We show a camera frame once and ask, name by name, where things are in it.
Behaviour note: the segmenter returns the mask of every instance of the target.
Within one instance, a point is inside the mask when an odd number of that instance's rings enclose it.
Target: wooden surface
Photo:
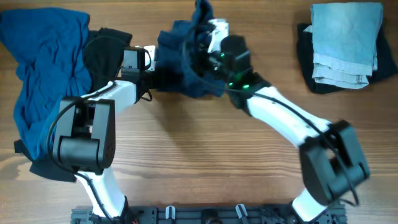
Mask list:
[[[193,1],[5,2],[12,4],[0,4],[1,10],[86,11],[90,29],[130,32],[132,45],[157,44],[160,30],[193,12]],[[356,128],[372,174],[358,187],[361,206],[348,209],[349,223],[398,223],[398,75],[363,90],[310,93],[295,44],[296,25],[310,22],[312,3],[212,1],[231,33],[246,37],[254,68],[282,94],[316,116],[344,118]],[[397,12],[398,1],[384,2],[384,30],[396,61]],[[24,156],[13,153],[19,133],[12,112],[22,86],[16,67],[0,45],[0,223],[68,223],[72,208],[90,204],[83,187],[41,179],[29,172]],[[298,152],[225,96],[193,100],[155,93],[153,102],[140,101],[117,117],[116,136],[113,167],[131,205],[286,203],[303,187]]]

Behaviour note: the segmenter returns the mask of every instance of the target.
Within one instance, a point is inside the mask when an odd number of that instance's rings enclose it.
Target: blue cloth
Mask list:
[[[366,75],[377,70],[376,38],[382,24],[382,4],[314,4],[311,10],[313,78],[317,82],[323,78],[342,82],[343,88],[367,85]]]
[[[159,53],[156,62],[158,80],[160,80],[159,91],[179,92],[192,98],[198,98],[207,94],[221,96],[223,90],[205,85],[195,77],[196,74],[190,73],[187,68],[182,66],[182,42],[188,31],[197,24],[207,23],[213,18],[213,9],[207,0],[197,0],[192,21],[175,21],[170,32],[161,31],[157,39],[159,43]],[[196,32],[190,40],[194,38],[203,39],[207,35],[204,32]],[[202,79],[214,85],[224,87],[224,81],[215,80],[210,72],[205,72]]]
[[[45,138],[60,100],[90,90],[82,58],[88,23],[87,13],[59,8],[1,13],[0,41],[17,60],[16,73],[24,82],[14,119],[33,160],[47,154]]]

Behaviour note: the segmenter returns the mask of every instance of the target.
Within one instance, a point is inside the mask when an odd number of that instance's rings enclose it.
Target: light blue towel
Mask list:
[[[382,23],[382,5],[314,4],[311,11],[315,81],[343,88],[366,86],[366,75],[377,70],[376,38]]]

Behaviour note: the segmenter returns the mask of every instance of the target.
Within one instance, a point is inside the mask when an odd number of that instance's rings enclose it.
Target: blue garment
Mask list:
[[[377,70],[376,38],[382,24],[382,4],[314,4],[311,11],[313,78],[343,88],[366,86],[366,75]]]
[[[0,41],[17,60],[17,76],[24,82],[14,119],[33,160],[47,154],[45,138],[60,100],[90,90],[82,58],[88,23],[87,13],[59,8],[1,13]]]
[[[158,79],[160,80],[159,91],[174,91],[187,95],[192,98],[198,98],[207,94],[221,96],[223,90],[210,87],[201,82],[196,74],[190,73],[187,68],[181,64],[182,60],[182,42],[188,31],[197,24],[207,23],[213,18],[213,9],[207,0],[197,0],[195,12],[192,15],[192,21],[175,21],[170,32],[161,31],[157,41],[159,43],[159,53],[156,62]],[[205,33],[197,32],[194,38],[207,38]],[[214,75],[205,72],[202,79],[214,85],[224,87],[224,81],[215,80]]]

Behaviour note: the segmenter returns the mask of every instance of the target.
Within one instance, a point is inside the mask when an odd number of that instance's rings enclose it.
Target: stack of folded cloth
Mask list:
[[[329,89],[326,92],[343,88],[359,89],[371,80],[377,80],[372,76],[380,69],[385,73],[386,66],[391,68],[389,75],[397,72],[381,30],[383,8],[380,3],[314,4],[311,10],[312,25],[304,30],[303,24],[298,26],[297,44],[303,75],[310,89],[314,81],[321,88],[322,85],[331,86],[325,87]],[[305,69],[309,67],[305,58],[310,53],[310,39],[313,50],[312,81],[308,80],[308,70]],[[382,55],[376,41],[383,46]],[[388,64],[383,62],[383,68],[380,68],[382,63],[379,61],[381,58],[385,60],[386,55]]]

